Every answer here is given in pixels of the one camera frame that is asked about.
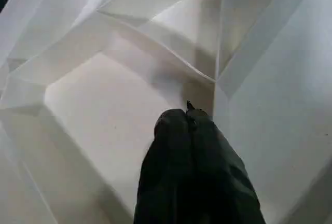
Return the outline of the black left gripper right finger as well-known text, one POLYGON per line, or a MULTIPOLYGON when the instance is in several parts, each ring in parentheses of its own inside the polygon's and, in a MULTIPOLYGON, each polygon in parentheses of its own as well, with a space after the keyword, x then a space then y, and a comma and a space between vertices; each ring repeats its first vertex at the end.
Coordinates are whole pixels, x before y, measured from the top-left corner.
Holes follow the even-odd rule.
POLYGON ((244 162, 212 118, 187 101, 197 181, 209 223, 265 223, 244 162))

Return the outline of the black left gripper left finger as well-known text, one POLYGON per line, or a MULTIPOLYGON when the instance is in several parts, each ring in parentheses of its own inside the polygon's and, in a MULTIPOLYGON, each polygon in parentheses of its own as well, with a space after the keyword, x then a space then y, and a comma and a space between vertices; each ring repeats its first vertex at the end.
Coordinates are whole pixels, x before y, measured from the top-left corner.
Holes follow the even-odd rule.
POLYGON ((161 114, 141 166, 134 223, 192 223, 192 156, 187 116, 182 109, 161 114))

